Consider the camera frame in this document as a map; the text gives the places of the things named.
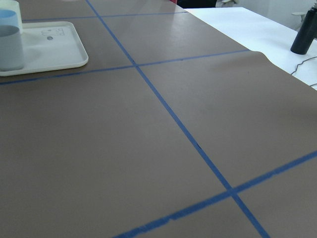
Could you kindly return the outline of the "cream plastic cup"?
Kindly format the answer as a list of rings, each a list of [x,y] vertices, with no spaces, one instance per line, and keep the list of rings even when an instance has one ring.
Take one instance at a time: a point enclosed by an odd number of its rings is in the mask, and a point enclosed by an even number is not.
[[[20,14],[19,2],[15,0],[0,0],[0,8],[14,11],[17,15]]]

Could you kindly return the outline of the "grey plastic cup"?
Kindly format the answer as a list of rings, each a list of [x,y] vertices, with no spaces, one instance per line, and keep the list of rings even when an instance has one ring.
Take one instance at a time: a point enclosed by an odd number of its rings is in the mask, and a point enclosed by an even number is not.
[[[24,66],[24,53],[20,30],[16,26],[0,26],[0,69],[18,70]]]

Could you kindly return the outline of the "light blue cup rear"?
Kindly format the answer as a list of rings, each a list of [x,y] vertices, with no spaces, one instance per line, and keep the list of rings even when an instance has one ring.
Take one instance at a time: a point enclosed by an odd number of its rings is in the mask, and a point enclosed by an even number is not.
[[[19,28],[20,34],[23,33],[22,21],[20,13],[6,8],[0,9],[0,24],[1,25],[10,25]]]

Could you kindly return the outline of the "white serving tray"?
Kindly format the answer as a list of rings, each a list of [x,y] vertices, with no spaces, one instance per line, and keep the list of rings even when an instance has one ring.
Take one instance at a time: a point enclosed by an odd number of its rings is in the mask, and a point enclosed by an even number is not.
[[[1,77],[77,68],[88,62],[88,54],[71,22],[23,23],[24,67],[1,71]]]

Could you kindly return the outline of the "black water bottle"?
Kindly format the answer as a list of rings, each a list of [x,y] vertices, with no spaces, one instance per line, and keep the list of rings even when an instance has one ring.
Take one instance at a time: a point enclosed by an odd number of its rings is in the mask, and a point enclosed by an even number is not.
[[[317,8],[312,7],[306,14],[303,24],[291,46],[291,52],[305,55],[317,34]]]

